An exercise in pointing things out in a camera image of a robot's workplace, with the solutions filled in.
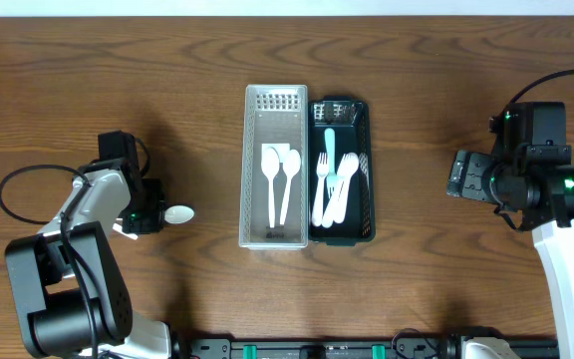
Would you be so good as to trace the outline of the clear plastic basket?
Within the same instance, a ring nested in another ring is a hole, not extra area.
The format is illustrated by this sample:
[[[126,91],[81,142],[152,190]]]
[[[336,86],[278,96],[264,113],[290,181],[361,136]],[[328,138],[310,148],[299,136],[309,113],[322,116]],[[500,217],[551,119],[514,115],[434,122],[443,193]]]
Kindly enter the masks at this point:
[[[242,144],[239,239],[250,250],[299,250],[308,245],[307,87],[249,85],[246,88]],[[274,180],[275,227],[268,223],[268,180],[261,170],[263,151],[274,148],[279,171]],[[293,177],[286,222],[279,224],[286,185],[283,163],[297,150],[301,169]]]

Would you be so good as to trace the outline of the black plastic basket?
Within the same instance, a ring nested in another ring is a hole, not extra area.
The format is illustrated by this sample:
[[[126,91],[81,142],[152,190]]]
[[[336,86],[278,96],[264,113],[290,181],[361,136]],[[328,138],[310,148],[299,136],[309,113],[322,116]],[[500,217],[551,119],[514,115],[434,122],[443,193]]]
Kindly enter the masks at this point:
[[[349,96],[309,105],[309,238],[354,246],[376,236],[370,113]]]

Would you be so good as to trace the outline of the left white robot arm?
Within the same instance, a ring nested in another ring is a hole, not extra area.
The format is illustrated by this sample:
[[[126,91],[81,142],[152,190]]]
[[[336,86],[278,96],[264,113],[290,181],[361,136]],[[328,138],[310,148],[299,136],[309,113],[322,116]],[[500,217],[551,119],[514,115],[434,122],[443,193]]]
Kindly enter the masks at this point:
[[[107,235],[140,219],[137,161],[97,161],[74,172],[66,202],[35,235],[5,249],[22,341],[35,358],[179,358],[169,326],[133,311]]]

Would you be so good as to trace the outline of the white fork angled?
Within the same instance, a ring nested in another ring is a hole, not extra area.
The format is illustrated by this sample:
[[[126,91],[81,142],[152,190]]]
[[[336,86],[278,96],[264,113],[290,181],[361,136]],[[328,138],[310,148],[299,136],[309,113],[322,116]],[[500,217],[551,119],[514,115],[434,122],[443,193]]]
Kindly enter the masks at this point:
[[[343,176],[337,175],[337,182],[332,196],[328,202],[328,205],[324,211],[322,226],[324,228],[329,228],[334,222],[338,206],[340,204],[340,197],[345,184],[345,178]]]

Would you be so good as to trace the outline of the white wide spoon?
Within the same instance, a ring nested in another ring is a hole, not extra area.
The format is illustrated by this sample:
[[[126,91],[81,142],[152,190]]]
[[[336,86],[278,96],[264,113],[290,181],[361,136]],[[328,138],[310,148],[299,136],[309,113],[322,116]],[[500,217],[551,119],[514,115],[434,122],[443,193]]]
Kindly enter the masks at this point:
[[[347,153],[343,155],[341,163],[338,169],[338,175],[345,178],[345,184],[340,197],[340,204],[338,206],[336,216],[334,218],[335,223],[342,223],[345,220],[349,188],[351,185],[351,178],[353,174],[357,171],[359,166],[359,158],[356,153]]]

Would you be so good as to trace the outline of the white fork straight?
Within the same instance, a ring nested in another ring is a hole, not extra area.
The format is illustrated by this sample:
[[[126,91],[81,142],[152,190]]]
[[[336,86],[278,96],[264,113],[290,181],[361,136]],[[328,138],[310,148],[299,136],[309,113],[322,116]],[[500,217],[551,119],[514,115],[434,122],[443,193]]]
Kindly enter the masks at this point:
[[[326,153],[321,153],[316,165],[317,186],[314,196],[311,223],[318,227],[322,224],[325,179],[329,173],[329,160]]]

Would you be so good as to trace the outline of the pale green fork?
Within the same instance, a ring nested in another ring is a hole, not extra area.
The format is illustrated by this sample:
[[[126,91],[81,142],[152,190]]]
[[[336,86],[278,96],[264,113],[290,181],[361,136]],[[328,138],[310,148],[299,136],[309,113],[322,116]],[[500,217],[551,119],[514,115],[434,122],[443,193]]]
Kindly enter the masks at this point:
[[[329,166],[329,173],[326,177],[326,184],[327,184],[328,197],[331,197],[336,188],[336,182],[337,182],[336,161],[335,161],[336,136],[333,128],[327,128],[324,131],[324,140],[325,140],[325,148]]]

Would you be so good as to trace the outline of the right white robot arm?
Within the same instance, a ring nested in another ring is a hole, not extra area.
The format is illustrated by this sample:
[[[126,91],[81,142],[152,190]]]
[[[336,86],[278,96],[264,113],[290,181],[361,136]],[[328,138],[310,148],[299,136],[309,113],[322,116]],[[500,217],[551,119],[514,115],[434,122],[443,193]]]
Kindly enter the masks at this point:
[[[574,166],[508,165],[481,153],[459,151],[447,194],[494,205],[517,232],[528,232],[542,262],[554,313],[559,355],[574,358]]]

